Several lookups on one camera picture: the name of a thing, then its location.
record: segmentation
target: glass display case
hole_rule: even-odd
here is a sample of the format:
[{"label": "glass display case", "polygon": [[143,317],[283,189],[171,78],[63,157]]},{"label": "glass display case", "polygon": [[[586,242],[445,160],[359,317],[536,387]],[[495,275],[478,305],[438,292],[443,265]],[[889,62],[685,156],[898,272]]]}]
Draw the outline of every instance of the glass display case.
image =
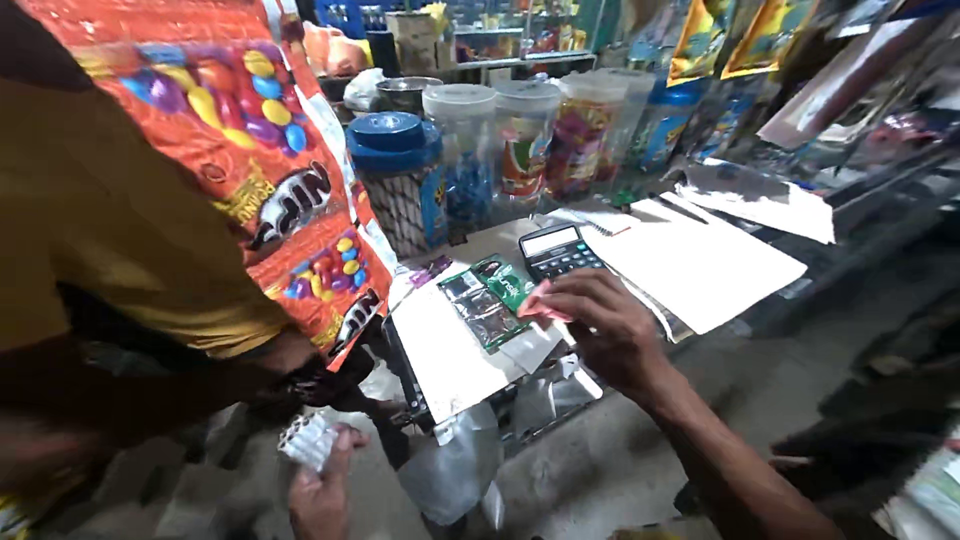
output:
[{"label": "glass display case", "polygon": [[[450,0],[457,62],[538,60],[593,52],[606,0]],[[608,17],[616,24],[616,17]]]}]

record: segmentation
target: blue jar lid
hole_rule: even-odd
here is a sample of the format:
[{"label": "blue jar lid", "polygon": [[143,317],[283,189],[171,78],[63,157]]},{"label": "blue jar lid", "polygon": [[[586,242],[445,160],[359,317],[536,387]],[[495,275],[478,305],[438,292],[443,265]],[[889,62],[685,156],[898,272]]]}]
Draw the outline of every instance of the blue jar lid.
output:
[{"label": "blue jar lid", "polygon": [[653,105],[674,105],[678,107],[696,105],[704,93],[702,80],[666,87],[666,81],[660,80],[650,91],[649,103]]},{"label": "blue jar lid", "polygon": [[440,157],[443,142],[433,124],[409,112],[373,112],[347,126],[347,149],[361,170],[400,172]]}]

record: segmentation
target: yellow shirt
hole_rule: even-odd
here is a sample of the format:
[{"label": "yellow shirt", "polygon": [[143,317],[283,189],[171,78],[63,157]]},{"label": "yellow shirt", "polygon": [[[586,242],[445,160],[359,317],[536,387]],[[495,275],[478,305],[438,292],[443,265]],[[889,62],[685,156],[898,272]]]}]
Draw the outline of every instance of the yellow shirt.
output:
[{"label": "yellow shirt", "polygon": [[227,222],[109,96],[0,80],[0,350],[68,332],[70,282],[224,358],[290,324]]}]

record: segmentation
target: stainless steel bowl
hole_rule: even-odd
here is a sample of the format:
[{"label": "stainless steel bowl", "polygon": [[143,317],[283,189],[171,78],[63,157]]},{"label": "stainless steel bowl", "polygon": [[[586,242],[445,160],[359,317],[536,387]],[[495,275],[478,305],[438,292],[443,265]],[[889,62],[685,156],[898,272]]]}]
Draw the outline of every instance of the stainless steel bowl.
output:
[{"label": "stainless steel bowl", "polygon": [[423,89],[444,82],[433,77],[397,77],[376,84],[377,99],[372,110],[399,110],[423,116]]}]

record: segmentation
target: jar of candy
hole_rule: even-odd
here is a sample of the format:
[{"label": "jar of candy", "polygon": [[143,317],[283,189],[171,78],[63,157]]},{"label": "jar of candy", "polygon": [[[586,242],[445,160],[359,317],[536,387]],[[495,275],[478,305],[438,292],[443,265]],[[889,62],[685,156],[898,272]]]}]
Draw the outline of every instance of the jar of candy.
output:
[{"label": "jar of candy", "polygon": [[384,235],[400,258],[446,243],[440,132],[409,112],[372,112],[347,126],[347,148]]},{"label": "jar of candy", "polygon": [[493,199],[496,92],[480,85],[428,86],[423,112],[444,138],[446,216],[452,233],[488,226]]},{"label": "jar of candy", "polygon": [[529,216],[537,210],[547,149],[562,93],[537,81],[504,81],[496,90],[496,127],[503,141],[500,182],[494,189],[495,222]]},{"label": "jar of candy", "polygon": [[666,81],[657,81],[631,143],[631,157],[637,169],[653,173],[666,167],[703,93],[701,81],[670,88]]},{"label": "jar of candy", "polygon": [[600,164],[597,166],[597,174],[593,179],[595,190],[611,193],[613,179],[616,178],[620,165],[627,158],[630,141],[634,136],[637,125],[640,123],[640,116],[647,106],[650,90],[657,82],[657,75],[645,71],[615,67],[604,67],[596,72],[620,78],[627,82],[627,97],[623,109],[620,110],[619,116],[617,116],[610,132],[607,134],[603,152],[600,156]]},{"label": "jar of candy", "polygon": [[560,79],[560,89],[564,98],[546,161],[546,192],[555,201],[567,201],[589,194],[604,139],[627,95],[627,82],[597,73],[571,73]]}]

